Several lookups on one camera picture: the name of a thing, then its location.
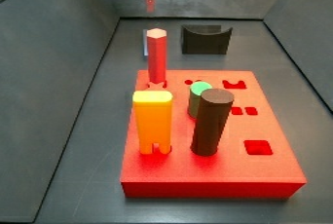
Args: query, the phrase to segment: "red square hole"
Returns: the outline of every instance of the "red square hole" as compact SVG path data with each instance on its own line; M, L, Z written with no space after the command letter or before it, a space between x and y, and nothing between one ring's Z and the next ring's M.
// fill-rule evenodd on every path
M249 155L272 155L272 149L266 140L245 140L245 148Z
M258 110L256 107L245 107L248 115L257 116L258 115Z
M233 115L244 115L244 111L241 107L232 107L232 114Z

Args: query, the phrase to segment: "yellow rectangular block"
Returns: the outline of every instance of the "yellow rectangular block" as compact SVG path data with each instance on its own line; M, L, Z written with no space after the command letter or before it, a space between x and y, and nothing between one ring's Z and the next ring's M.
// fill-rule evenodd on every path
M154 143L164 154L170 152L172 102L169 91L137 91L133 95L142 154L153 153Z

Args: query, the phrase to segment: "black cylinder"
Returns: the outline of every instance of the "black cylinder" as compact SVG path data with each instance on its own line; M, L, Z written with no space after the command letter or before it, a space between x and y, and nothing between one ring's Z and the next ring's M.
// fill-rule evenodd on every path
M206 89L201 95L192 150L200 156L212 156L224 132L234 101L234 94L224 89Z

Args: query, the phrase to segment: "red platform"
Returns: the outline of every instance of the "red platform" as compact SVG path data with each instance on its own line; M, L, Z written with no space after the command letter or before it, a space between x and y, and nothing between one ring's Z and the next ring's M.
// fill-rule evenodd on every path
M174 96L172 152L164 155L157 148L153 155L139 153L131 112L121 173L126 196L289 198L308 181L254 73L169 70L166 80ZM197 80L222 89L224 81L233 85L244 81L246 86L229 89L236 95L233 107L242 114L240 108L230 112L218 151L210 157L190 150L196 121L188 115L189 82ZM147 83L149 72L139 71L135 90L146 90Z

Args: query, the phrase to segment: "green cylinder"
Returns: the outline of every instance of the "green cylinder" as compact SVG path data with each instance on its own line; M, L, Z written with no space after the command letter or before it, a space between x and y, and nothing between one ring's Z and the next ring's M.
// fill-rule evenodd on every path
M208 82L198 81L193 83L190 87L190 98L189 98L189 108L188 108L188 113L190 117L197 118L201 94L206 89L212 89L212 88L213 86Z

